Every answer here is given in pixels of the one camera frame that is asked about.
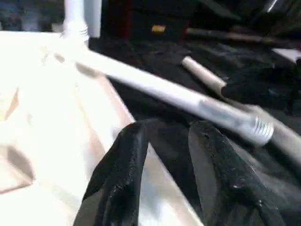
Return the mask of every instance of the white pipe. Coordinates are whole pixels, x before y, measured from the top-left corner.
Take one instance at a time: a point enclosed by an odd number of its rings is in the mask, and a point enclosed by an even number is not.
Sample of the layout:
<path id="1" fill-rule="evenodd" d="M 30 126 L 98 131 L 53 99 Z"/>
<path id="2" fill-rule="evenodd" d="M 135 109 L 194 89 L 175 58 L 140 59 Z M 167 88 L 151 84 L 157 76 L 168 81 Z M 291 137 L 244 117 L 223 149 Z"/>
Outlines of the white pipe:
<path id="1" fill-rule="evenodd" d="M 85 1 L 85 20 L 91 38 L 100 37 L 102 0 Z"/>
<path id="2" fill-rule="evenodd" d="M 182 60 L 182 65 L 218 95 L 221 95 L 222 87 L 227 85 L 224 80 L 217 77 L 204 66 L 198 64 L 190 56 L 187 56 Z"/>
<path id="3" fill-rule="evenodd" d="M 273 134 L 271 123 L 264 123 L 259 118 L 228 104 L 104 55 L 85 48 L 73 49 L 66 43 L 55 46 L 53 51 L 60 57 L 73 60 L 79 67 L 90 69 L 93 76 L 104 73 L 132 88 L 230 129 L 256 145 L 266 144 Z"/>
<path id="4" fill-rule="evenodd" d="M 65 0 L 63 37 L 76 42 L 88 43 L 88 26 L 85 22 L 84 0 Z"/>

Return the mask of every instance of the black fabric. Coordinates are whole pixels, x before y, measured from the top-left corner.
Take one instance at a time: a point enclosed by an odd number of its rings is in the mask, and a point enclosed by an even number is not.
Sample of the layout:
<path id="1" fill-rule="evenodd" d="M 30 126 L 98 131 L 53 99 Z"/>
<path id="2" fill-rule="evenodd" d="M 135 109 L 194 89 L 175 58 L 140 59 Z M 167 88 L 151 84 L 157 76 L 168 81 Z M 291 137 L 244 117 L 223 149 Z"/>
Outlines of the black fabric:
<path id="1" fill-rule="evenodd" d="M 300 61 L 297 65 L 256 65 L 239 74 L 222 89 L 222 95 L 244 104 L 301 113 Z"/>

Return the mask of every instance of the yellow label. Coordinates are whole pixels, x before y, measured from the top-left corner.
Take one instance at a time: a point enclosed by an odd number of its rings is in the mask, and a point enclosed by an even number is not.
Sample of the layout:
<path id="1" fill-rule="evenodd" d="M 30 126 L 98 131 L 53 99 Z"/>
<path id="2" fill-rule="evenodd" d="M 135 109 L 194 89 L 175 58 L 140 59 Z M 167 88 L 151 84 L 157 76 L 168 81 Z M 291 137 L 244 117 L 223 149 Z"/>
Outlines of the yellow label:
<path id="1" fill-rule="evenodd" d="M 165 31 L 165 28 L 166 27 L 164 25 L 153 25 L 153 27 L 151 28 L 151 31 L 163 33 Z"/>

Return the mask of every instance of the vertical white pipe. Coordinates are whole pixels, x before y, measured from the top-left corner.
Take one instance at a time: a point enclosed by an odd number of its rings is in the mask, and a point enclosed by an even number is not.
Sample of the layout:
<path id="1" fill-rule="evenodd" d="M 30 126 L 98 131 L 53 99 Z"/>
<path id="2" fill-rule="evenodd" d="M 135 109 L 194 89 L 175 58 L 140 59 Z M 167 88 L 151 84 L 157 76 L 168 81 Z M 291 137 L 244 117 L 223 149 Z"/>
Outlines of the vertical white pipe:
<path id="1" fill-rule="evenodd" d="M 85 1 L 85 20 L 88 25 L 88 32 L 91 38 L 100 37 L 102 0 Z"/>
<path id="2" fill-rule="evenodd" d="M 65 0 L 63 37 L 88 44 L 88 26 L 85 22 L 84 0 Z"/>

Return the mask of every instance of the white pipe joint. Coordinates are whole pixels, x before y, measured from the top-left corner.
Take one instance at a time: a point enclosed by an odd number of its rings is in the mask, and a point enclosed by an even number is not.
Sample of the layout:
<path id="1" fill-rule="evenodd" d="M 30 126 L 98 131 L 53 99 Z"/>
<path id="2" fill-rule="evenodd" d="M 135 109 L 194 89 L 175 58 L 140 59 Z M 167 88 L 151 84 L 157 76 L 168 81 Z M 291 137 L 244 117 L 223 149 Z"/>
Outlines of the white pipe joint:
<path id="1" fill-rule="evenodd" d="M 65 0 L 65 20 L 63 37 L 75 42 L 89 41 L 88 26 L 85 22 L 84 0 Z"/>

